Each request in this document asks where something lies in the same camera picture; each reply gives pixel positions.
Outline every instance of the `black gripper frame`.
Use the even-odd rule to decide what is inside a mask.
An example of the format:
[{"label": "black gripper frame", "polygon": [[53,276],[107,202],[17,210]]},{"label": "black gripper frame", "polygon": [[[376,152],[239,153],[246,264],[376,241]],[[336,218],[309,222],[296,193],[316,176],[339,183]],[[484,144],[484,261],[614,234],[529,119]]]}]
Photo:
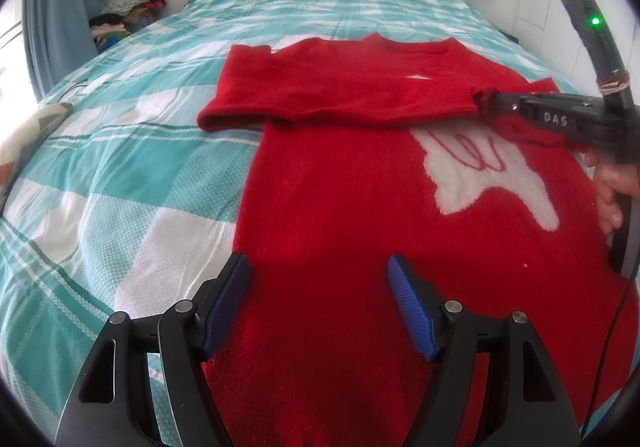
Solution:
[{"label": "black gripper frame", "polygon": [[454,445],[476,353],[489,353],[490,366],[472,446],[579,445],[580,431],[562,382],[524,313],[498,319],[446,302],[399,254],[389,260],[388,278],[414,345],[436,363],[402,447]]},{"label": "black gripper frame", "polygon": [[66,402],[58,447],[151,447],[161,441],[146,355],[160,353],[164,383],[183,447],[232,447],[200,362],[220,350],[248,285],[247,258],[233,253],[192,300],[161,315],[113,313]]},{"label": "black gripper frame", "polygon": [[[598,150],[608,151],[616,163],[638,165],[640,178],[640,106],[634,104],[620,52],[595,0],[561,0],[574,29],[587,49],[601,98],[568,94],[496,93],[488,100],[493,115],[519,114],[530,124],[564,135]],[[589,21],[600,20],[597,25]],[[613,79],[615,88],[604,88]],[[616,195],[622,226],[613,232],[609,264],[630,277],[640,246],[640,204]]]}]

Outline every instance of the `red scribble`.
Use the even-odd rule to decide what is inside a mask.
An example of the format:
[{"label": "red scribble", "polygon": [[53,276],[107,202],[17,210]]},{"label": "red scribble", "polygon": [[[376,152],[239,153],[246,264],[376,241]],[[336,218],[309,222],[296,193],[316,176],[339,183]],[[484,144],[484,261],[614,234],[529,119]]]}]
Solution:
[{"label": "red scribble", "polygon": [[462,164],[463,166],[467,166],[470,167],[471,169],[475,169],[477,171],[483,171],[485,169],[491,169],[495,172],[504,172],[507,167],[504,163],[504,160],[502,159],[502,157],[500,156],[500,154],[498,154],[498,151],[495,149],[495,142],[493,137],[487,137],[487,141],[489,143],[489,148],[491,149],[492,153],[494,153],[494,157],[497,160],[498,164],[500,164],[499,168],[496,168],[494,166],[492,166],[491,164],[489,164],[484,157],[482,157],[482,153],[480,153],[480,150],[478,149],[478,147],[476,146],[476,144],[473,143],[473,141],[471,141],[471,139],[469,137],[467,137],[466,135],[460,134],[460,133],[456,133],[456,140],[460,143],[460,145],[465,148],[465,151],[473,158],[475,158],[478,161],[478,166],[475,166],[474,164],[470,164],[468,162],[465,162],[465,160],[463,160],[462,158],[460,158],[459,156],[457,156],[453,151],[451,151],[445,144],[443,141],[441,141],[438,137],[436,137],[436,135],[431,131],[431,130],[427,130],[428,133],[431,135],[431,137],[433,138],[433,140],[435,140],[438,144],[440,144],[442,146],[442,148],[447,151],[447,153],[450,154],[450,156],[457,160],[458,162],[460,162],[460,164]]}]

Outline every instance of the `finger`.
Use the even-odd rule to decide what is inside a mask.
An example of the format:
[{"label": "finger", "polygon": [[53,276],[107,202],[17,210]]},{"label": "finger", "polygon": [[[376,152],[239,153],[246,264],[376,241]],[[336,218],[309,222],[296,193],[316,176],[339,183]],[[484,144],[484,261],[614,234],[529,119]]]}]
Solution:
[{"label": "finger", "polygon": [[620,228],[620,225],[622,225],[622,210],[617,203],[608,204],[597,196],[596,207],[601,220],[606,221],[614,229]]},{"label": "finger", "polygon": [[604,220],[601,220],[600,218],[598,218],[598,227],[600,227],[600,230],[605,236],[609,236],[609,234],[613,232],[613,227],[611,226],[611,224]]},{"label": "finger", "polygon": [[587,154],[584,155],[584,164],[587,167],[597,166],[600,163],[600,157],[598,156],[598,151],[593,148],[589,148]]},{"label": "finger", "polygon": [[628,194],[640,200],[640,180],[638,168],[632,164],[616,164],[601,166],[600,177],[614,191]]},{"label": "finger", "polygon": [[602,200],[607,204],[611,205],[615,200],[615,192],[612,188],[609,187],[606,183],[602,181],[594,181],[594,186],[596,189],[596,196],[602,198]]}]

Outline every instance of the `black cable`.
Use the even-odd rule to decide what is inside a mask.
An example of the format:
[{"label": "black cable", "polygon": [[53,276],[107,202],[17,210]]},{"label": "black cable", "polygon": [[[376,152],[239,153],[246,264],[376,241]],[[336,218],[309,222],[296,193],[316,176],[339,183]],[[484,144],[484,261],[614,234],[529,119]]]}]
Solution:
[{"label": "black cable", "polygon": [[7,36],[9,34],[9,32],[11,32],[19,24],[22,24],[22,22],[21,21],[17,21],[13,26],[11,26],[10,28],[6,29],[2,34],[0,34],[0,39],[2,39],[4,36]]},{"label": "black cable", "polygon": [[60,95],[60,97],[58,97],[58,100],[56,100],[55,102],[53,102],[51,104],[55,104],[57,102],[60,102],[65,97],[65,95],[68,94],[71,90],[75,90],[76,88],[84,87],[87,84],[88,84],[88,82],[86,82],[85,80],[81,80],[80,82],[77,82],[73,86],[69,87],[62,95]]},{"label": "black cable", "polygon": [[22,31],[18,32],[17,34],[15,34],[11,39],[9,39],[6,43],[3,43],[2,46],[0,46],[0,50],[2,50],[5,46],[7,46],[10,42],[12,42],[12,40],[14,40],[16,37],[21,36],[22,35]]},{"label": "black cable", "polygon": [[625,307],[626,299],[629,296],[629,292],[631,292],[631,287],[634,285],[636,281],[636,277],[638,276],[638,268],[640,267],[640,249],[638,250],[638,257],[636,259],[636,266],[631,273],[628,281],[626,282],[625,290],[622,293],[622,297],[620,298],[620,302],[618,303],[618,307],[616,308],[616,312],[613,314],[613,319],[611,320],[611,324],[609,325],[609,329],[607,330],[607,336],[604,339],[604,344],[602,346],[602,353],[600,354],[600,360],[598,361],[598,369],[596,370],[596,379],[593,383],[593,392],[591,394],[591,400],[589,402],[589,408],[587,410],[587,416],[584,419],[584,425],[582,426],[582,432],[580,434],[581,438],[584,438],[587,434],[587,430],[589,428],[589,422],[591,418],[593,418],[593,413],[596,407],[596,399],[598,397],[598,390],[600,389],[600,380],[602,379],[602,372],[604,371],[604,365],[607,361],[607,353],[609,352],[609,344],[611,342],[611,338],[613,337],[613,332],[616,328],[616,324],[618,323],[618,319],[622,314],[622,310]]}]

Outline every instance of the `bedsheet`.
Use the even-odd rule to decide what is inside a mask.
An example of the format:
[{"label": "bedsheet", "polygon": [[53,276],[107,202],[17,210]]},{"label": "bedsheet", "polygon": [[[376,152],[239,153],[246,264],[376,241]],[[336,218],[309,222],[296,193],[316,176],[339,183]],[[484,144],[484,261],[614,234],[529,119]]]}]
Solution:
[{"label": "bedsheet", "polygon": [[[230,253],[261,131],[205,134],[195,124],[229,47],[371,32],[453,36],[529,80],[551,76],[576,92],[465,0],[192,0],[44,100],[64,97],[74,112],[28,163],[0,218],[0,371],[50,438],[108,315],[163,312]],[[162,439],[177,446],[156,355],[149,372]]]}]

